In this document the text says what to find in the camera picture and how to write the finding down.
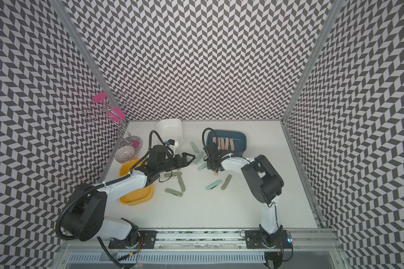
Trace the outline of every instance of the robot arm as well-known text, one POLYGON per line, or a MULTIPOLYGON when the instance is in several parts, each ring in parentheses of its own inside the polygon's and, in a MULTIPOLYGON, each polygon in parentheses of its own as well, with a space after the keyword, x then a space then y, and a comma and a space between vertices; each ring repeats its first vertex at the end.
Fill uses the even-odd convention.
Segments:
POLYGON ((125 194, 151 185, 160 177, 160 173, 188 166, 195 156, 183 153, 173 155, 169 145, 162 141, 157 132, 152 131, 149 139, 149 150, 129 173, 119 179, 103 182, 94 186, 82 183, 75 188, 65 208, 55 223, 55 233, 60 239, 79 239, 86 241, 93 236, 111 237, 128 241, 133 245, 138 241, 138 227, 126 219, 105 217, 105 207, 125 194), (161 145, 151 148, 151 135, 155 133, 161 145), (64 235, 61 228, 72 236, 64 235))
MULTIPOLYGON (((274 246, 274 241, 281 235, 275 206, 272 206, 278 203, 281 188, 284 186, 280 175, 263 155, 243 158, 240 155, 219 151, 215 143, 208 146, 205 142, 203 144, 208 169, 230 170, 244 175, 253 196, 261 203, 262 220, 259 227, 261 238, 266 246, 274 246)), ((93 236, 100 236, 125 240, 130 246, 134 245, 138 242, 138 227, 126 219, 105 217, 105 207, 131 191, 149 186, 160 177, 161 172, 188 166, 194 158, 194 155, 188 153, 173 156, 167 143, 155 145, 153 148, 149 146, 149 151, 141 159, 143 160, 141 166, 134 170, 130 169, 128 175, 108 183, 94 186, 83 183, 77 186, 57 220, 56 234, 65 240, 86 241, 93 236), (62 234, 61 227, 73 236, 62 234)))
POLYGON ((275 246, 278 241, 282 226, 277 219, 276 206, 280 200, 281 188, 284 186, 283 179, 274 169, 264 155, 256 158, 244 158, 227 151, 218 150, 215 143, 205 144, 205 131, 202 133, 204 151, 207 154, 207 168, 217 171, 235 171, 242 173, 247 181, 253 196, 261 203, 260 235, 267 247, 275 246))

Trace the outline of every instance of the metal mounting plate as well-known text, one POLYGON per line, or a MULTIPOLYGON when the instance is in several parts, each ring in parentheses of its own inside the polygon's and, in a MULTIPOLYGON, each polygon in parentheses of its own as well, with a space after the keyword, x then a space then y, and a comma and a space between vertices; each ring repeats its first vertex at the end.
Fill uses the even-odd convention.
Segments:
MULTIPOLYGON (((143 240, 141 249, 154 249, 157 231, 139 231, 143 240)), ((124 240, 111 239, 109 241, 109 249, 129 249, 126 247, 124 240)))
POLYGON ((283 231, 283 237, 279 236, 278 241, 276 242, 274 247, 267 247, 263 244, 262 239, 260 237, 260 232, 258 230, 254 231, 245 231, 246 233, 246 245, 247 249, 261 249, 261 248, 266 248, 266 249, 273 249, 273 251, 278 251, 278 249, 281 249, 281 244, 280 241, 284 238, 283 242, 283 248, 292 248, 290 243, 287 241, 287 232, 283 231))

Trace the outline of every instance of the white bowl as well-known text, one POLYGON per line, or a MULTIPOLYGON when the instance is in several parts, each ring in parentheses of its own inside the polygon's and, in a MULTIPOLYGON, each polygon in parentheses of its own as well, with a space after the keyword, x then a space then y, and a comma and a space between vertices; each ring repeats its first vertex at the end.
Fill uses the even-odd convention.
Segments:
POLYGON ((157 132, 163 139, 163 142, 173 139, 178 145, 183 142, 183 125, 180 119, 165 119, 157 123, 157 132))

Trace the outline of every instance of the black cable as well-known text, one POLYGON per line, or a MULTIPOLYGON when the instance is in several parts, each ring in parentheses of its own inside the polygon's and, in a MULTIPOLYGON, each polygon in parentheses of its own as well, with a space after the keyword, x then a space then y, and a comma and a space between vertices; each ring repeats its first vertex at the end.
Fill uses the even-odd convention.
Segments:
POLYGON ((293 257, 293 244, 292 244, 292 243, 290 244, 290 247, 291 247, 291 250, 292 250, 292 254, 291 254, 291 256, 289 257, 289 259, 284 260, 283 262, 288 262, 288 261, 290 261, 290 259, 293 257))
POLYGON ((162 145, 165 145, 165 143, 163 142, 162 138, 160 137, 160 135, 158 134, 158 132, 155 131, 155 130, 152 130, 152 131, 149 133, 149 138, 151 139, 151 136, 152 136, 153 133, 156 134, 156 136, 157 136, 158 140, 160 141, 160 143, 161 143, 162 145))
POLYGON ((173 150, 172 150, 172 148, 169 148, 168 146, 166 146, 166 148, 167 148, 167 150, 169 150, 171 152, 171 157, 170 158, 173 158, 173 150))
POLYGON ((134 251, 134 252, 130 252, 130 253, 127 254, 127 255, 121 256, 121 258, 118 258, 118 259, 117 259, 117 262, 120 262, 120 261, 122 261, 122 260, 128 259, 128 258, 130 258, 131 256, 135 255, 136 253, 137 253, 137 251, 134 251))
POLYGON ((129 169, 129 174, 132 174, 133 169, 134 169, 136 166, 138 166, 138 164, 140 164, 142 161, 144 161, 145 158, 147 158, 150 149, 151 149, 151 147, 148 147, 147 153, 146 153, 144 156, 142 156, 142 158, 140 158, 140 159, 129 169))
POLYGON ((169 171, 169 172, 171 172, 171 176, 167 179, 167 180, 164 180, 164 181, 160 181, 160 178, 158 179, 158 181, 160 182, 160 183, 163 183, 163 182, 166 182, 166 181, 168 181, 168 180, 170 180, 171 179, 171 177, 172 177, 172 170, 171 171, 169 171))
POLYGON ((239 231, 239 236, 241 236, 242 238, 245 239, 246 237, 241 235, 241 232, 242 232, 242 231, 245 231, 245 229, 242 229, 241 231, 239 231))
POLYGON ((203 150, 205 151, 205 154, 207 155, 207 157, 208 157, 208 159, 207 159, 207 164, 211 164, 211 158, 210 158, 210 156, 209 156, 209 154, 208 154, 208 149, 207 149, 207 147, 206 147, 206 144, 205 144, 205 132, 206 132, 206 130, 211 130, 211 131, 213 131, 213 133, 214 133, 214 135, 215 135, 215 138, 216 138, 216 145, 217 145, 217 147, 218 147, 218 137, 217 137, 217 133, 214 131, 214 129, 212 129, 212 128, 205 128, 205 130, 202 132, 202 144, 203 144, 203 150))
MULTIPOLYGON (((277 227, 278 227, 278 229, 280 229, 280 227, 278 226, 277 205, 276 205, 275 203, 274 203, 274 205, 275 205, 275 219, 277 220, 277 227)), ((281 237, 282 237, 282 239, 283 239, 283 245, 284 245, 283 231, 280 230, 280 232, 281 232, 281 237)), ((289 244, 290 244, 290 248, 291 248, 291 250, 292 250, 292 254, 291 254, 291 256, 289 257, 289 259, 284 260, 283 262, 288 262, 288 261, 290 261, 290 259, 293 257, 293 244, 292 244, 292 243, 289 243, 289 244)))
POLYGON ((124 265, 122 265, 121 263, 119 263, 108 251, 108 249, 105 247, 105 244, 103 244, 103 241, 100 237, 97 237, 97 240, 100 243, 100 246, 102 247, 103 251, 106 253, 106 255, 109 257, 109 259, 118 267, 122 268, 122 269, 130 269, 131 267, 126 267, 124 265))

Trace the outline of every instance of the glass bowl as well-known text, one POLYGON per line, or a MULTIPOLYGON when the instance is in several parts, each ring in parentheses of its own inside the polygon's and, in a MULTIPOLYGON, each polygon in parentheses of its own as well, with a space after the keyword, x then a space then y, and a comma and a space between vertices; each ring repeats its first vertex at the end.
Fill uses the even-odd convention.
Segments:
POLYGON ((136 158, 136 150, 130 145, 125 145, 117 150, 115 153, 115 160, 121 164, 136 158))
POLYGON ((124 147, 125 145, 131 145, 135 148, 136 152, 138 153, 141 148, 142 148, 142 139, 137 136, 130 136, 123 138, 123 140, 120 143, 121 147, 124 147))

